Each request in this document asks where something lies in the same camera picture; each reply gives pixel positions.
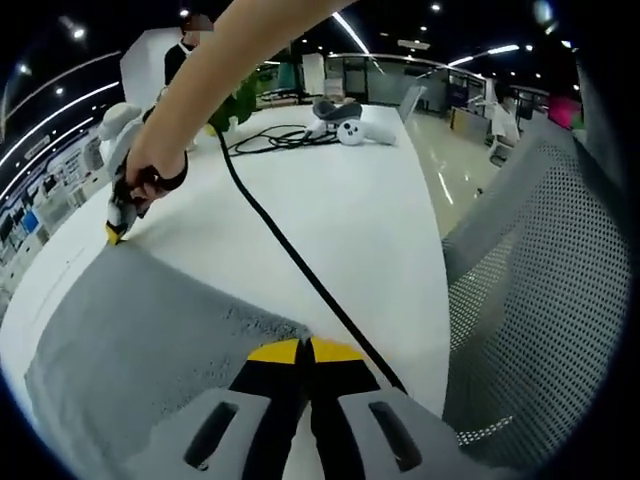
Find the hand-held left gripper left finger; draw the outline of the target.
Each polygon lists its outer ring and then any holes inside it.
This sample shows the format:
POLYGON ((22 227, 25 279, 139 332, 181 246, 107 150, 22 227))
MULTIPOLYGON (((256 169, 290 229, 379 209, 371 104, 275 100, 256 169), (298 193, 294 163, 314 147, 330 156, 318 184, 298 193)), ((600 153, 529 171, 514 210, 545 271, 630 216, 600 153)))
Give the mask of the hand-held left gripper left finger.
POLYGON ((136 479, 280 479, 306 399, 304 343, 252 351, 227 389, 209 390, 152 429, 136 479))

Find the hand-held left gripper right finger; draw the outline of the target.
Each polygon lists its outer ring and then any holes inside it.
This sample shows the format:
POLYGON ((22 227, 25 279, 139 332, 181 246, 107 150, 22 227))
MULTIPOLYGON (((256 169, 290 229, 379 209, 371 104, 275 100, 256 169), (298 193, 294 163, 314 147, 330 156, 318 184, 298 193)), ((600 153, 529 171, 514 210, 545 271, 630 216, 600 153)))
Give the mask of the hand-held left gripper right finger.
POLYGON ((400 389, 382 388, 354 347, 313 337, 311 427, 327 479, 479 479, 456 435, 400 389))

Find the person's right hand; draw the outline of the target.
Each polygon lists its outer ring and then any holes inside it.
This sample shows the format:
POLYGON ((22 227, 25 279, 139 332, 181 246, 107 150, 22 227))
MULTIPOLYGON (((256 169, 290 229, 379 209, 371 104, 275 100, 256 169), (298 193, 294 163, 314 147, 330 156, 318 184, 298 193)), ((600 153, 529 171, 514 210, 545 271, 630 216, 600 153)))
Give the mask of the person's right hand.
POLYGON ((125 163, 125 185, 138 215, 144 216, 151 204, 179 188, 188 173, 188 153, 178 153, 167 163, 159 165, 140 149, 132 146, 125 163))

